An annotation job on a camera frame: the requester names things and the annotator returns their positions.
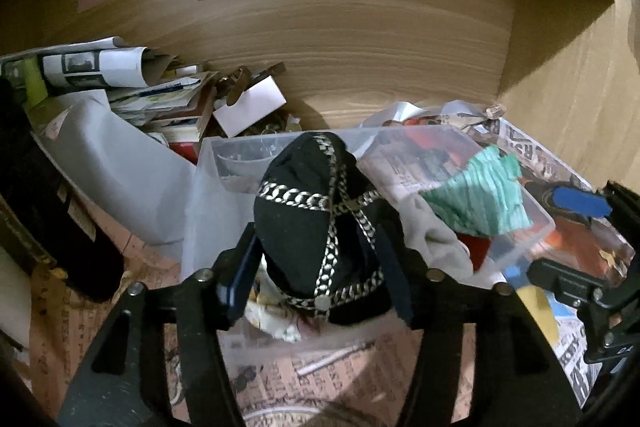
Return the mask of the teal knitted cloth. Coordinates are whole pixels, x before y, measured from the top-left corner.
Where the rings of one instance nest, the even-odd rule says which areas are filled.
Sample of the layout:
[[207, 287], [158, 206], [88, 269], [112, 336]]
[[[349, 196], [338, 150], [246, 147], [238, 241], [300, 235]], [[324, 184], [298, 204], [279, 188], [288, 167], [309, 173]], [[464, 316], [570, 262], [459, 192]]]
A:
[[521, 176], [514, 154], [502, 155], [489, 145], [460, 172], [421, 196], [451, 230], [492, 239], [533, 225], [524, 206]]

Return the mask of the grey white cloth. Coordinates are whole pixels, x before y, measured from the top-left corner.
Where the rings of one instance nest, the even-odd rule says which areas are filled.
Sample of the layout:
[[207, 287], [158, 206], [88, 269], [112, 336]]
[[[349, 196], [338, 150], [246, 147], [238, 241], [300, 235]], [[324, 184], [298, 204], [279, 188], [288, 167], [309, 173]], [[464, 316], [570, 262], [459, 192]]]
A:
[[473, 275], [469, 248], [419, 194], [405, 197], [397, 206], [405, 245], [417, 251], [426, 265], [444, 271], [456, 281]]

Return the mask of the black hat with chain trim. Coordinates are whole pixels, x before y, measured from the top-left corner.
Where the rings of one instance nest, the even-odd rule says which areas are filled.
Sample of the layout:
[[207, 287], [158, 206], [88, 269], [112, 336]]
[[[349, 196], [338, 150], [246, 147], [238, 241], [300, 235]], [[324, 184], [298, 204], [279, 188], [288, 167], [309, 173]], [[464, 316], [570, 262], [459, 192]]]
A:
[[398, 212], [331, 132], [305, 132], [270, 162], [254, 199], [267, 272], [304, 317], [352, 326], [392, 309], [387, 259], [404, 247]]

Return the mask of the white floral cloth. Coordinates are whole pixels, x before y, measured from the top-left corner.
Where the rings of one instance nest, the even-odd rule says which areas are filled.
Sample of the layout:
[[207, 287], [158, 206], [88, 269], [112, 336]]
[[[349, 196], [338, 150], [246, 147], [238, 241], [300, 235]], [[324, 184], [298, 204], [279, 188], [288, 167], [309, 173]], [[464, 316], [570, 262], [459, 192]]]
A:
[[285, 297], [271, 280], [265, 257], [260, 259], [244, 317], [250, 325], [274, 339], [287, 343], [298, 343], [303, 339], [299, 328], [300, 315], [288, 306]]

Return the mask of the yellow sponge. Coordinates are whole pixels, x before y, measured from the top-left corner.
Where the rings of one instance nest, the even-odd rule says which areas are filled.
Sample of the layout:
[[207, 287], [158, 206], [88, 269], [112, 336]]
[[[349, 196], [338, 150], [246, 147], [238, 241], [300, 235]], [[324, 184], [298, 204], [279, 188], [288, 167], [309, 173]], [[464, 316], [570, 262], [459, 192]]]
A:
[[558, 324], [556, 324], [549, 300], [544, 291], [534, 285], [526, 285], [516, 290], [518, 297], [526, 306], [527, 311], [544, 334], [551, 347], [555, 347], [560, 339]]

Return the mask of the wanted poster newspaper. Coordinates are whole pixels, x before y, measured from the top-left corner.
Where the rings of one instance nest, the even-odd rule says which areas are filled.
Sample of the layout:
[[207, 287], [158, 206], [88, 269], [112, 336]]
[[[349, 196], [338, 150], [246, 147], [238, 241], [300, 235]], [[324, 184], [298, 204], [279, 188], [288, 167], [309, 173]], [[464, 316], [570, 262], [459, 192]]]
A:
[[[501, 105], [486, 108], [462, 101], [423, 109], [397, 102], [369, 117], [368, 127], [405, 126], [427, 153], [421, 174], [409, 171], [408, 161], [397, 161], [391, 174], [373, 168], [374, 184], [398, 210], [405, 243], [431, 268], [444, 271], [462, 283], [490, 283], [499, 277], [514, 283], [518, 295], [559, 357], [579, 404], [586, 404], [602, 371], [587, 364], [585, 329], [577, 314], [548, 291], [527, 280], [525, 271], [537, 258], [548, 258], [593, 277], [625, 280], [636, 252], [620, 230], [606, 223], [613, 208], [593, 193], [588, 182], [546, 150], [531, 136], [503, 117]], [[469, 147], [464, 141], [442, 148], [431, 143], [427, 124], [448, 124], [451, 136], [468, 134], [477, 144], [480, 167], [495, 170], [498, 186], [506, 172], [520, 166], [521, 181], [529, 196], [548, 217], [528, 229], [508, 230], [510, 213], [493, 213], [477, 219], [469, 210], [435, 207], [437, 194], [447, 192], [451, 179], [462, 185], [483, 182], [466, 167]]]

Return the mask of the red and gold item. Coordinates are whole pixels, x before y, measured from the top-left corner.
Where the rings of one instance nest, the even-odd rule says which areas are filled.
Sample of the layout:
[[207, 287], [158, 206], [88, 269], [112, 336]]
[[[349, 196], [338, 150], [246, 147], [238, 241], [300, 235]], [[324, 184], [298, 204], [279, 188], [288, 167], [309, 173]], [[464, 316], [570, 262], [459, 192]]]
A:
[[463, 234], [457, 232], [457, 238], [459, 241], [468, 248], [469, 256], [473, 265], [473, 272], [480, 271], [482, 265], [484, 265], [487, 258], [489, 248], [491, 246], [491, 239], [487, 237], [476, 237], [469, 234]]

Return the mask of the clear plastic storage bin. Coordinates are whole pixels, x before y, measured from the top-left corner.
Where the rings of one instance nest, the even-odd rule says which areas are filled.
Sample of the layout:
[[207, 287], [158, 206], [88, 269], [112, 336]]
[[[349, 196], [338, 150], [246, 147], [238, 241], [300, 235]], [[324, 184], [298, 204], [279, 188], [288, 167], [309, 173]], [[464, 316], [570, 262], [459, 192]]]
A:
[[[189, 274], [213, 265], [219, 253], [233, 247], [248, 222], [254, 219], [254, 200], [267, 168], [295, 133], [207, 138], [201, 147], [192, 193], [186, 208], [186, 237], [182, 252], [182, 272]], [[424, 188], [444, 183], [462, 171], [480, 146], [469, 135], [453, 127], [350, 128], [337, 131], [357, 169], [374, 187], [355, 204], [365, 213], [376, 202], [397, 205], [401, 199]], [[513, 265], [555, 229], [547, 210], [528, 192], [522, 194], [530, 221], [529, 228], [495, 237], [478, 272], [466, 279], [477, 287], [488, 286], [497, 272]], [[219, 335], [224, 355], [236, 364], [262, 364], [270, 358], [291, 353], [342, 349], [367, 343], [400, 329], [393, 312], [355, 326], [328, 326], [317, 336], [290, 341], [276, 339], [241, 317], [228, 332]]]

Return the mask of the vintage newspaper print mat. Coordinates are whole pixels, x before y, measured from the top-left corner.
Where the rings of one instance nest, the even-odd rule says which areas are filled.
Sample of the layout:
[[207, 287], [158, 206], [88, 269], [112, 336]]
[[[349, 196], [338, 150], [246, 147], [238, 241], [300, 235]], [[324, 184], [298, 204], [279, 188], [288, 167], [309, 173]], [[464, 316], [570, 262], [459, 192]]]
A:
[[[157, 254], [95, 205], [90, 216], [124, 254], [125, 272], [114, 298], [90, 303], [46, 268], [30, 279], [32, 323], [29, 365], [32, 392], [53, 418], [89, 343], [111, 307], [133, 281], [149, 288], [175, 284], [180, 263]], [[473, 389], [475, 332], [465, 326], [463, 364], [454, 420], [468, 416]], [[174, 414], [189, 420], [184, 402], [176, 328], [165, 326], [168, 395]], [[251, 365], [227, 365], [232, 389], [250, 426], [393, 426], [407, 394], [422, 333], [397, 329], [374, 343], [336, 351], [307, 351]]]

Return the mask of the cream ceramic mug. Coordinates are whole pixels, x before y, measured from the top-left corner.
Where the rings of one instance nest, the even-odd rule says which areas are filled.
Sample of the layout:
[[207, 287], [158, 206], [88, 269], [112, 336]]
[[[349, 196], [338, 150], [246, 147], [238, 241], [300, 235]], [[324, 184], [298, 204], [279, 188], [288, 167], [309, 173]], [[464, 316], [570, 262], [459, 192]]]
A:
[[30, 280], [11, 256], [1, 249], [0, 255], [0, 325], [1, 332], [18, 345], [28, 348], [32, 299]]

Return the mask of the dark wine bottle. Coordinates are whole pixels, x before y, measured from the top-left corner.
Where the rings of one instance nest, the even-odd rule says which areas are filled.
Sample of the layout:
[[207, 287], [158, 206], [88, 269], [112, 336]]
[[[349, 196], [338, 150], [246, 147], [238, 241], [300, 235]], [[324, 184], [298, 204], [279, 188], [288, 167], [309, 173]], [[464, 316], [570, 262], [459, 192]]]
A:
[[94, 303], [111, 300], [124, 256], [30, 133], [9, 80], [1, 80], [1, 245], [41, 265]]

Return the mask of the translucent bin lid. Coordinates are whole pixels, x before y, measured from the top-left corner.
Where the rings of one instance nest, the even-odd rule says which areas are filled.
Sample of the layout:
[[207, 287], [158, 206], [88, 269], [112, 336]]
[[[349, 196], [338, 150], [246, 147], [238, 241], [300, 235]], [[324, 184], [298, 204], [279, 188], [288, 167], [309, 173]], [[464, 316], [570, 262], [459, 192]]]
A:
[[51, 98], [34, 117], [39, 146], [81, 195], [153, 251], [181, 259], [192, 162], [112, 112], [102, 90]]

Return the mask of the stack of books and papers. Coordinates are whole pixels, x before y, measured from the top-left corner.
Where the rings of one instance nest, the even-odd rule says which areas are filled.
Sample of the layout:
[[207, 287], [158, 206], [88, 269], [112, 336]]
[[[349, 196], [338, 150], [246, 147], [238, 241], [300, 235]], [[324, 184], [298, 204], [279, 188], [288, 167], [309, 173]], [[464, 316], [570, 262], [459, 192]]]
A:
[[145, 133], [159, 133], [168, 143], [203, 138], [214, 110], [220, 72], [200, 70], [149, 88], [107, 92], [111, 110]]

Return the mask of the small white box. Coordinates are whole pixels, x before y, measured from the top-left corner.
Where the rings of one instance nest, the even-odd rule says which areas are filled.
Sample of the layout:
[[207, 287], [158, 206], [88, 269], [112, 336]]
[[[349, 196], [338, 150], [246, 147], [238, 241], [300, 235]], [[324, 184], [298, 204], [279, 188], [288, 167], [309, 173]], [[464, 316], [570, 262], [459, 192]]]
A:
[[250, 87], [232, 106], [214, 110], [213, 117], [228, 138], [234, 138], [262, 118], [285, 106], [286, 98], [269, 76]]

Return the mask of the rolled newspaper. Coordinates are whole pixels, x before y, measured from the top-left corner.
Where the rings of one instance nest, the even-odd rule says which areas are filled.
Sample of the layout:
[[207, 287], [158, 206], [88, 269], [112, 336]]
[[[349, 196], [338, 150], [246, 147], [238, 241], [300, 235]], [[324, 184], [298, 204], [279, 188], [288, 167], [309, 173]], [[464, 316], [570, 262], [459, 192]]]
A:
[[128, 46], [122, 38], [45, 46], [1, 57], [3, 75], [17, 81], [25, 62], [35, 61], [43, 80], [61, 90], [154, 87], [176, 56], [148, 46]]

